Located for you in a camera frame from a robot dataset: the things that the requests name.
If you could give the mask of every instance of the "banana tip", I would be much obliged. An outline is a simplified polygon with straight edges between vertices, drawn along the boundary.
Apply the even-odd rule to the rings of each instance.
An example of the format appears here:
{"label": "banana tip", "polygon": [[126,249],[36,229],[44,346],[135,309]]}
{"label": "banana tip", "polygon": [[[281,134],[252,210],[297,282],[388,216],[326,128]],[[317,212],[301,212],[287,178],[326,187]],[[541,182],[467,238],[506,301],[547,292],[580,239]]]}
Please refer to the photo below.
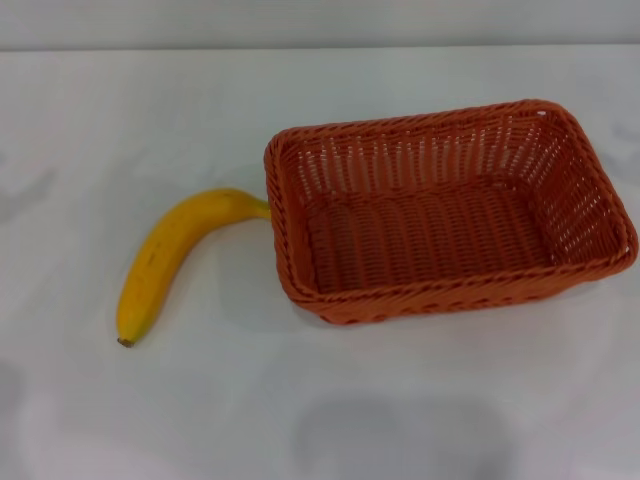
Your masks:
{"label": "banana tip", "polygon": [[131,348],[131,347],[133,347],[133,342],[132,342],[132,341],[130,341],[130,340],[125,340],[125,339],[123,339],[123,338],[118,338],[118,343],[119,343],[120,345],[122,345],[123,347],[125,347],[125,348]]}

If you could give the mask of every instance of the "basket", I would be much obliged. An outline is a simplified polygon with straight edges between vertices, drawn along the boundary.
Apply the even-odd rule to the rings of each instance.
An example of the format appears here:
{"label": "basket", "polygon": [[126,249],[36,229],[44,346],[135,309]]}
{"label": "basket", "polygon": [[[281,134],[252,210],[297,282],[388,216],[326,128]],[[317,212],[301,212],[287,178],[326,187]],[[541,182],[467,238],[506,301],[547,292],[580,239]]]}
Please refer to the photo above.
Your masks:
{"label": "basket", "polygon": [[293,128],[265,168],[282,286],[334,324],[538,300],[638,254],[584,132],[550,102]]}

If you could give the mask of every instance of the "woven pattern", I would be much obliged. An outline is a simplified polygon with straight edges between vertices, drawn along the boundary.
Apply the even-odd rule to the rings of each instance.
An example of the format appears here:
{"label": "woven pattern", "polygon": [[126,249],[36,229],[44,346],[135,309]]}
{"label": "woven pattern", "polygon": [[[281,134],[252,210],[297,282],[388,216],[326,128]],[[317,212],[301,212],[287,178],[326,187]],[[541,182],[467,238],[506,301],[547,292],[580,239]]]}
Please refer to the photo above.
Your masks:
{"label": "woven pattern", "polygon": [[584,132],[550,102],[294,128],[265,168],[282,286],[331,323],[536,300],[638,254]]}

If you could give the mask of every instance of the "white surface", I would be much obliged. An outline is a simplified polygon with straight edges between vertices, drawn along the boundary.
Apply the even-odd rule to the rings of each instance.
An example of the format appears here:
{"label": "white surface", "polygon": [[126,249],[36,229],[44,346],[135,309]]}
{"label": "white surface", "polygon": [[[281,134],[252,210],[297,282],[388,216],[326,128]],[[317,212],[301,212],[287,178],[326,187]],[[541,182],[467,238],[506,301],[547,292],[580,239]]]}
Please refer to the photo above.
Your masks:
{"label": "white surface", "polygon": [[640,42],[637,0],[2,0],[0,48]]}
{"label": "white surface", "polygon": [[264,195],[289,126],[558,101],[640,225],[638,85],[640,47],[0,55],[0,478],[640,478],[640,268],[330,328],[254,221],[197,247],[138,347],[113,318],[158,216]]}

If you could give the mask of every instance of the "basket bottom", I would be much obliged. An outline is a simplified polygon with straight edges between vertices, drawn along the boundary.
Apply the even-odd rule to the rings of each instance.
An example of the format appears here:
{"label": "basket bottom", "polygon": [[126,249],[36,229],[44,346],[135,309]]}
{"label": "basket bottom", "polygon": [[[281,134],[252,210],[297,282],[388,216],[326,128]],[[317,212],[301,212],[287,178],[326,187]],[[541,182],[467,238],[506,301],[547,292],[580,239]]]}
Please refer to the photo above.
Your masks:
{"label": "basket bottom", "polygon": [[334,197],[308,211],[321,293],[551,266],[526,192],[487,182],[385,197]]}

